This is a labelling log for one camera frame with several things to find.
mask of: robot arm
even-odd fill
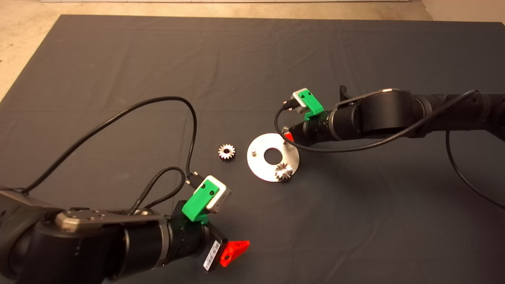
[[[289,108],[309,110],[301,97],[313,96],[307,89],[293,94]],[[383,89],[349,98],[345,86],[340,88],[341,102],[331,111],[317,104],[306,120],[289,128],[295,143],[310,146],[324,141],[362,138],[385,138],[406,129],[451,102],[459,95],[411,94],[399,89]],[[505,141],[505,94],[472,92],[422,126],[405,136],[424,137],[432,131],[488,130]]]
[[[228,242],[208,221],[150,209],[63,210],[15,191],[0,192],[0,272],[16,283],[99,284],[188,256],[205,272],[227,266],[248,242]]]

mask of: barcode label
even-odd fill
[[[211,251],[209,251],[209,254],[207,255],[207,258],[205,259],[204,262],[204,268],[205,270],[209,270],[211,267],[212,262],[214,261],[214,258],[216,257],[216,254],[218,253],[219,247],[221,246],[218,241],[214,241],[214,244],[212,245]]]

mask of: metal gear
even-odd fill
[[[280,163],[277,165],[277,168],[275,169],[275,177],[279,181],[286,181],[291,178],[293,175],[293,167],[286,163]]]
[[[235,157],[235,147],[231,144],[223,144],[218,149],[219,158],[223,161],[230,161]]]

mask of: circular metal plate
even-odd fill
[[[268,149],[277,149],[282,154],[281,163],[286,163],[293,168],[293,174],[298,169],[300,156],[298,149],[288,143],[277,133],[266,133],[256,137],[247,149],[247,163],[251,171],[260,179],[277,182],[275,169],[277,165],[271,165],[265,160],[265,152]]]

